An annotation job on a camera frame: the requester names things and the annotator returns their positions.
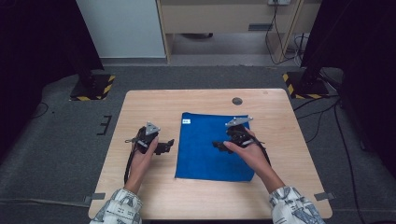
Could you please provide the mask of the light wooden desk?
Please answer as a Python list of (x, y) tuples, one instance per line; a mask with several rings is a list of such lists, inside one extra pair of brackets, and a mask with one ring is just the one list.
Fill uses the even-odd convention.
[(288, 6), (267, 1), (156, 0), (166, 57), (175, 34), (249, 33), (250, 23), (272, 23), (271, 31), (261, 32), (275, 61), (282, 62), (292, 37), (311, 31), (322, 0), (291, 0)]

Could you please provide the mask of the black curtain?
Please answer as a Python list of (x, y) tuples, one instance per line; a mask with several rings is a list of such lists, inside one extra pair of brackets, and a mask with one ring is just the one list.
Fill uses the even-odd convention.
[(349, 116), (396, 177), (396, 0), (322, 0), (303, 66), (343, 71)]
[(77, 0), (0, 0), (0, 161), (46, 85), (102, 67)]

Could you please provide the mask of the person's left hand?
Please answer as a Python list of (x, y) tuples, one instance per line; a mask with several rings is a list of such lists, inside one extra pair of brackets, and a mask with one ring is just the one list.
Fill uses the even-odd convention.
[(141, 153), (139, 150), (134, 151), (132, 158), (132, 163), (130, 166), (129, 178), (138, 178), (145, 175), (149, 168), (151, 158), (154, 154), (156, 147), (158, 146), (159, 137), (155, 137), (150, 143), (148, 150), (145, 154)]

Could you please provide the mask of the grey vent grille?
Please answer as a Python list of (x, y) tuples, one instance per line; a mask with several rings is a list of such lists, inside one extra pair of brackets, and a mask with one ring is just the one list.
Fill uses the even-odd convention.
[(250, 32), (271, 31), (273, 29), (272, 23), (250, 23), (247, 28)]

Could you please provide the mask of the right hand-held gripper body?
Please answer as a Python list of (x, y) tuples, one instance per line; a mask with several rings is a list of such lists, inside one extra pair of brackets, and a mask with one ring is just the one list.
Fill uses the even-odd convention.
[(233, 117), (225, 124), (227, 127), (226, 133), (231, 137), (230, 141), (239, 147), (247, 147), (254, 142), (254, 137), (248, 133), (244, 124), (249, 123), (252, 117)]

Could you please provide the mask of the black stand pole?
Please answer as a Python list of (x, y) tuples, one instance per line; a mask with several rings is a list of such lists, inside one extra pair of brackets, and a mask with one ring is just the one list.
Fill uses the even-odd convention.
[(305, 70), (301, 78), (301, 87), (304, 93), (323, 93), (325, 86), (319, 77), (320, 56), (318, 53), (305, 54)]
[(80, 82), (84, 88), (93, 89), (95, 87), (95, 79), (92, 76), (91, 70), (87, 64), (85, 64), (77, 45), (71, 39), (67, 39), (66, 43), (68, 44), (69, 61), (78, 73)]

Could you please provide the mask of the black yellow-striped stand base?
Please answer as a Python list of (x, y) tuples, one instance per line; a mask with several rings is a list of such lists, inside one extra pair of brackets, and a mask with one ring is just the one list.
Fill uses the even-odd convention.
[(80, 78), (70, 93), (71, 101), (104, 100), (113, 84), (112, 75), (92, 75), (90, 80)]
[(287, 72), (282, 75), (292, 99), (319, 99), (329, 96), (325, 83), (304, 72)]

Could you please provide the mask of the person's right hand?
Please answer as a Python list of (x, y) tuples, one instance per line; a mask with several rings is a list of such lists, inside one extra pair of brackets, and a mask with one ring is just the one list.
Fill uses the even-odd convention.
[(232, 142), (224, 141), (223, 145), (242, 158), (260, 179), (269, 175), (271, 166), (257, 143), (251, 143), (247, 147), (239, 147)]

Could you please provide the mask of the blue towel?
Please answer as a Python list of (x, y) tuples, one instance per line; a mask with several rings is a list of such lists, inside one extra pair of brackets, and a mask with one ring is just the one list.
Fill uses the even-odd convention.
[(213, 142), (228, 141), (226, 123), (233, 116), (184, 112), (178, 140), (176, 178), (249, 182), (254, 171), (236, 154)]

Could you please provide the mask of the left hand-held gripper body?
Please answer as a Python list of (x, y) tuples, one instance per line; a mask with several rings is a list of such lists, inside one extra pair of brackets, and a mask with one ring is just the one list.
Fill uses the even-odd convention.
[(139, 129), (134, 141), (137, 144), (137, 149), (145, 154), (152, 140), (159, 134), (160, 130), (159, 127), (148, 121), (145, 126)]

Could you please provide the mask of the grey tape piece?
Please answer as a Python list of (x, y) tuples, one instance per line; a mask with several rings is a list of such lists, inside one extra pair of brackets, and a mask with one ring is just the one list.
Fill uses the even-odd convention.
[(333, 192), (321, 192), (321, 193), (316, 193), (314, 195), (315, 199), (317, 201), (323, 201), (323, 200), (334, 200), (336, 198), (335, 194)]
[(103, 200), (106, 197), (104, 192), (93, 193), (92, 195), (85, 196), (83, 202), (90, 204), (94, 200)]

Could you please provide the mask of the white cabinet panel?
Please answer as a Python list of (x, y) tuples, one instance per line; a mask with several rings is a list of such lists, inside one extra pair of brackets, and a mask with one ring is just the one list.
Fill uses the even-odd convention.
[(164, 58), (156, 0), (77, 0), (101, 58)]

